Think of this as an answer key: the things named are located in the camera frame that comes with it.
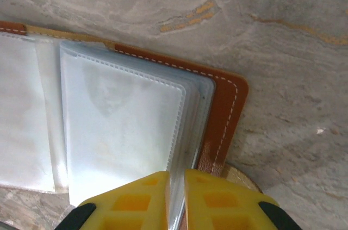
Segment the white stitching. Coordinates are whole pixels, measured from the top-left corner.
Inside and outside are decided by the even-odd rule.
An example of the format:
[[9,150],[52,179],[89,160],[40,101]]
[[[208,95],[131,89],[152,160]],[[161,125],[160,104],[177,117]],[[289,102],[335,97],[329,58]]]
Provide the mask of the white stitching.
[[[54,37],[54,38],[64,38],[64,37],[61,37],[61,36],[54,36],[54,35],[48,35],[48,34],[43,34],[43,33],[38,33],[38,32],[30,32],[30,31],[24,31],[24,30],[15,30],[15,29],[8,29],[8,28],[2,28],[0,27],[0,30],[12,30],[14,32],[20,32],[20,33],[34,33],[34,34],[41,34],[41,35],[45,35],[45,36],[50,36],[50,37]],[[72,41],[82,41],[82,40],[78,40],[78,39],[73,39],[73,38],[64,38],[66,40],[72,40]],[[123,53],[123,54],[126,54],[126,55],[131,55],[131,56],[134,56],[134,57],[137,57],[137,58],[140,58],[140,59],[146,59],[146,60],[151,60],[151,61],[155,61],[155,62],[159,62],[159,63],[162,63],[162,61],[160,60],[153,60],[153,59],[149,59],[148,57],[143,57],[143,56],[140,56],[140,55],[136,55],[136,54],[130,54],[130,53],[127,53],[127,52],[124,52],[124,51],[121,51],[121,50],[118,50],[118,49],[114,49],[114,51],[116,52],[120,52],[120,53]],[[205,76],[210,76],[212,77],[213,75],[212,74],[209,74],[209,73],[205,73],[205,72],[199,72],[199,71],[196,71],[196,70],[191,70],[191,69],[187,69],[187,68],[184,68],[184,67],[181,67],[181,66],[176,66],[174,64],[169,64],[169,63],[164,63],[165,65],[168,65],[168,66],[173,66],[175,68],[179,68],[179,69],[186,69],[187,71],[190,71],[190,72],[193,72],[193,73],[200,73],[202,75],[205,75]],[[232,114],[233,114],[233,108],[234,108],[234,105],[235,105],[235,102],[237,100],[237,95],[238,95],[238,87],[235,83],[233,83],[231,80],[228,80],[224,77],[219,77],[219,76],[215,76],[215,78],[217,79],[222,79],[222,80],[226,80],[228,83],[231,83],[233,84],[233,86],[235,87],[235,96],[234,96],[234,100],[232,102],[232,106],[231,106],[231,109],[229,110],[229,116],[228,116],[228,119],[227,119],[227,122],[226,122],[226,125],[225,125],[225,128],[223,129],[223,135],[222,135],[222,138],[221,138],[221,141],[220,141],[220,144],[219,144],[219,147],[216,151],[216,156],[215,156],[215,160],[213,162],[213,166],[212,166],[212,169],[210,171],[210,173],[213,172],[213,169],[216,165],[216,161],[218,159],[218,156],[219,156],[219,153],[220,153],[220,149],[221,149],[221,146],[222,146],[222,142],[223,140],[225,139],[225,136],[226,136],[226,132],[227,132],[227,127],[229,125],[229,122],[231,120],[231,117],[232,117]]]

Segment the table surface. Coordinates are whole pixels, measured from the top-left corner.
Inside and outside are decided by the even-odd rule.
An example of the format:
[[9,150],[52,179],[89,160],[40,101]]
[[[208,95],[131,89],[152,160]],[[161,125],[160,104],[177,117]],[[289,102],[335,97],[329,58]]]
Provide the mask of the table surface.
[[[347,229],[348,0],[0,0],[0,18],[243,75],[228,160],[303,229]],[[0,189],[0,220],[52,229],[67,195]]]

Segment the yellow plastic object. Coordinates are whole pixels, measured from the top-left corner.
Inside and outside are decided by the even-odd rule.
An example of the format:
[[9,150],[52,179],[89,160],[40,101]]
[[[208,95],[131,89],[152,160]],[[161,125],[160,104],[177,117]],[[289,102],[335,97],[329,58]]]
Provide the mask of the yellow plastic object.
[[97,208],[80,230],[167,230],[169,173],[151,174],[80,206],[87,203]]
[[277,230],[259,207],[272,198],[198,170],[185,172],[188,230]]

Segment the gray marble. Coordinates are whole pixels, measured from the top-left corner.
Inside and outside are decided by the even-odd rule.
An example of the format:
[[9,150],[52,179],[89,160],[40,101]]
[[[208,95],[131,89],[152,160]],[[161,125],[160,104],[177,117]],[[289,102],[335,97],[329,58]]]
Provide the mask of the gray marble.
[[[243,75],[228,160],[303,229],[348,229],[348,0],[0,0],[0,18]],[[0,190],[0,219],[52,229],[67,196]]]

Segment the brown leather cover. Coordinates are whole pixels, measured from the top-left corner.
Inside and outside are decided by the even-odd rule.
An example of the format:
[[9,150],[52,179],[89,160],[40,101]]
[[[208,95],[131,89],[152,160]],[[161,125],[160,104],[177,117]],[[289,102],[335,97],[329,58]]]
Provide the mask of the brown leather cover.
[[[211,173],[212,175],[221,175],[227,151],[248,94],[248,84],[243,77],[209,66],[192,63],[190,61],[90,35],[60,32],[29,25],[24,27],[22,24],[6,22],[0,22],[0,30],[11,33],[19,32],[20,34],[25,34],[25,32],[18,30],[26,30],[27,34],[34,33],[69,40],[103,42],[108,48],[113,48],[117,52],[164,64],[173,68],[190,71],[213,79],[216,84],[215,94],[208,117],[197,168],[201,171]],[[182,220],[181,229],[186,229],[185,216]]]
[[0,32],[27,35],[26,26],[20,23],[0,21]]

